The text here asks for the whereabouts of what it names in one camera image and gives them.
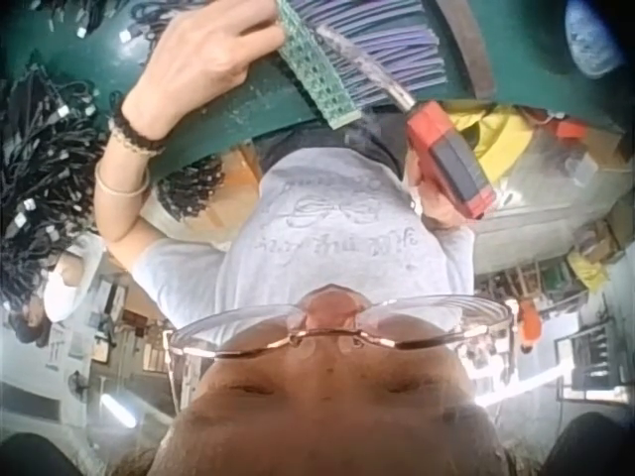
workshop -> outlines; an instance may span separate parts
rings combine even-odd
[[[4,0],[0,474],[635,474],[626,8]]]

green workbench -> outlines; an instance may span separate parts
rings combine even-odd
[[[608,129],[629,124],[632,108],[626,73],[618,71],[600,80],[579,73],[567,51],[564,25],[554,20],[551,0],[471,0],[470,5],[485,38],[498,102],[564,111]],[[66,12],[66,17],[74,14]],[[430,25],[442,38],[448,84],[427,89],[421,98],[469,98],[462,64],[438,16],[434,7],[427,10]],[[142,38],[125,45],[119,40],[119,32],[132,23],[128,11],[105,20],[83,40],[76,36],[74,22],[56,23],[56,30],[50,32],[48,19],[49,13],[26,10],[5,16],[0,32],[9,70],[19,74],[37,49],[52,75],[94,82],[100,91],[98,106],[108,111],[109,93],[127,91],[134,84],[147,53]],[[278,61],[258,62],[245,85],[185,121],[156,160],[153,176],[162,177],[207,154],[318,117]]]

yellow cloth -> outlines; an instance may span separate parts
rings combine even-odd
[[[601,263],[591,263],[577,251],[567,255],[573,272],[592,293],[598,291],[608,281],[608,275]]]
[[[525,151],[534,129],[513,106],[468,105],[464,101],[444,103],[444,109],[458,131],[476,122],[480,137],[474,155],[491,183],[496,183]]]

hand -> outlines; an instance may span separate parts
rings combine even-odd
[[[424,220],[428,226],[437,229],[450,229],[466,223],[467,220],[463,215],[456,210],[452,202],[441,193],[433,182],[422,180],[417,185],[417,190],[424,209]]]
[[[158,140],[189,112],[242,84],[249,64],[279,48],[276,0],[215,0],[170,23],[123,103],[131,125]]]

gray t-shirt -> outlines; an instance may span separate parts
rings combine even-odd
[[[238,307],[295,303],[329,284],[373,302],[471,295],[473,233],[432,233],[411,203],[380,164],[348,149],[302,149],[265,174],[227,253],[163,239],[132,274],[176,327]]]

